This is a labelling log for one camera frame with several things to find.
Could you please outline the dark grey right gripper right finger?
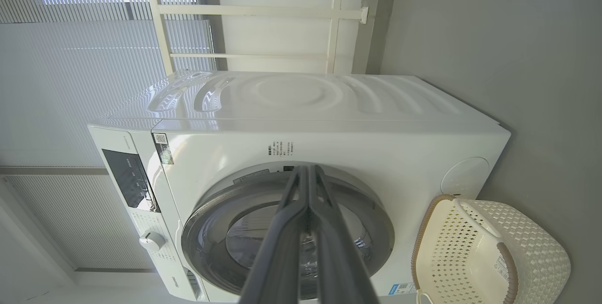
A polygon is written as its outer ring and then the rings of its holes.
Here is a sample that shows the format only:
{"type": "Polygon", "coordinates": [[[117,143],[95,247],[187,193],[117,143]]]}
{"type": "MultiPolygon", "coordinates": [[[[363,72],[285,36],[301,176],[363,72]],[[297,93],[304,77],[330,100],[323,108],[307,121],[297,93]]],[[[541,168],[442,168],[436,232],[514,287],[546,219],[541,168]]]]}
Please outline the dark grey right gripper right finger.
{"type": "Polygon", "coordinates": [[[317,245],[318,302],[378,304],[367,268],[318,165],[310,166],[310,213],[317,245]]]}

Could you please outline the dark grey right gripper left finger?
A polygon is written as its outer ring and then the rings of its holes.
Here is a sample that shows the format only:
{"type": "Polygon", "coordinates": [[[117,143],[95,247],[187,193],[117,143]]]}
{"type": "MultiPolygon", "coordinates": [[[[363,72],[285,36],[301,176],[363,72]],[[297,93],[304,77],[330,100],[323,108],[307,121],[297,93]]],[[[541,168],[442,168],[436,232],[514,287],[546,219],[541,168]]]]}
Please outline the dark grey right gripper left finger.
{"type": "Polygon", "coordinates": [[[300,248],[309,209],[307,166],[293,170],[241,292],[240,304],[297,304],[300,248]]]}

